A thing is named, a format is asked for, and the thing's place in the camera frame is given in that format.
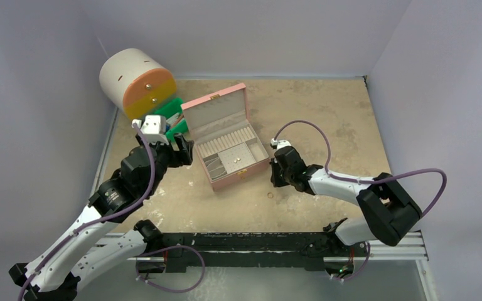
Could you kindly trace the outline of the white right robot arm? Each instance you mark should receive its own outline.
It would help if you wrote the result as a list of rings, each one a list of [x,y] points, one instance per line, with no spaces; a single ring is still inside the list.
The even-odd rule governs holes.
[[[330,233],[327,246],[335,255],[369,240],[396,246],[423,217],[419,205],[388,173],[348,182],[342,174],[329,176],[323,166],[306,165],[290,145],[276,148],[271,167],[274,187],[292,186],[301,193],[329,196],[360,208],[359,218],[345,218],[326,227]]]

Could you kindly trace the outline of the pink jewelry box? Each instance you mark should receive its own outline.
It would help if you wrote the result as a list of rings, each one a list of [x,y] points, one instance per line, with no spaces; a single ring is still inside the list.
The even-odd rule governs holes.
[[[269,167],[269,155],[249,121],[243,83],[181,105],[194,150],[214,191]],[[232,159],[240,158],[236,163]]]

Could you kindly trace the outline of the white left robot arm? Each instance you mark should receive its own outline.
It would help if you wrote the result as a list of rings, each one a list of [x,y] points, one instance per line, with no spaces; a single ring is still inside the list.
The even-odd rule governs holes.
[[[73,300],[89,282],[119,262],[166,252],[162,232],[149,220],[137,222],[115,242],[90,251],[142,207],[169,168],[193,162],[195,143],[181,134],[167,143],[141,134],[136,139],[139,145],[91,195],[66,232],[35,260],[10,268],[10,277],[21,288],[18,300]]]

